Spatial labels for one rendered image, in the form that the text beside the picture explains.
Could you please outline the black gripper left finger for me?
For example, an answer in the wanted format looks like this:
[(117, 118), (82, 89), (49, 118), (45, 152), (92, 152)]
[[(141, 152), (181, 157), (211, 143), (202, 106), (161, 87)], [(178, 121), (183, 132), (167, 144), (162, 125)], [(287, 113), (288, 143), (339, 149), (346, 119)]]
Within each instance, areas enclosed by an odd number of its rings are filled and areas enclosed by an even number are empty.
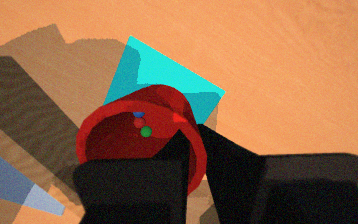
[(186, 224), (190, 141), (179, 129), (152, 158), (95, 159), (72, 182), (84, 213), (95, 204), (170, 205), (171, 224)]

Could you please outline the blue marble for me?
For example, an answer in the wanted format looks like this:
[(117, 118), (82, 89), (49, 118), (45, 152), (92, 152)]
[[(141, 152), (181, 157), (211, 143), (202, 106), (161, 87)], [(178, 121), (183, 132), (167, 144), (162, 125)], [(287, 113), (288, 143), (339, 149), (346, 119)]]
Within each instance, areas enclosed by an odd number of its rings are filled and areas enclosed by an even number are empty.
[(145, 113), (144, 112), (133, 112), (133, 115), (137, 118), (141, 118), (145, 115)]

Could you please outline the green marble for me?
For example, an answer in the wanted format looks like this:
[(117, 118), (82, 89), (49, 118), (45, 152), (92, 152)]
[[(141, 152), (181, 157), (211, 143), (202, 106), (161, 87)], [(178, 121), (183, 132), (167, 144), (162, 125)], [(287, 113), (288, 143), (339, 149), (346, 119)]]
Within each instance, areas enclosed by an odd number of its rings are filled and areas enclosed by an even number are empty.
[(149, 126), (144, 126), (140, 131), (143, 137), (149, 137), (152, 134), (152, 129)]

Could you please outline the red marble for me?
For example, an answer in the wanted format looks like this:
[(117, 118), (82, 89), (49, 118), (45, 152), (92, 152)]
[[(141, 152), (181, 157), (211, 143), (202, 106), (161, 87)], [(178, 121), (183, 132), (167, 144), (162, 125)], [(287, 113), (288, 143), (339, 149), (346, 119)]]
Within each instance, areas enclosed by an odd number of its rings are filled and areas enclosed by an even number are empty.
[(134, 126), (136, 128), (143, 128), (145, 126), (145, 124), (146, 124), (146, 121), (143, 117), (134, 119)]

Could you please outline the red cup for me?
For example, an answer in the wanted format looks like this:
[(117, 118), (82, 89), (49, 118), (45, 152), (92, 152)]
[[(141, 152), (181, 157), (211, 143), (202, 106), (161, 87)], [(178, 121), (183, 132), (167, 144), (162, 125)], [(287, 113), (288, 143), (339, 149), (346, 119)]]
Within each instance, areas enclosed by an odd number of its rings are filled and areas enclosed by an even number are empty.
[[(133, 112), (145, 113), (149, 137), (134, 126)], [(98, 107), (79, 128), (76, 155), (80, 165), (95, 159), (152, 158), (179, 129), (190, 141), (188, 196), (206, 173), (207, 154), (190, 103), (174, 87), (150, 85)]]

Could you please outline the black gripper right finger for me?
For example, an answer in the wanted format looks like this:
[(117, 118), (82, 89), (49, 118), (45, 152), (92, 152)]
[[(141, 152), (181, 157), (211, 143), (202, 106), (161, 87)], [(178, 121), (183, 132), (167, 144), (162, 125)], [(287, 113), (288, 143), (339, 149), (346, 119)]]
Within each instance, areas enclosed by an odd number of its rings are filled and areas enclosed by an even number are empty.
[(220, 224), (260, 224), (272, 187), (286, 183), (353, 181), (358, 155), (259, 155), (197, 124), (207, 154), (206, 177)]

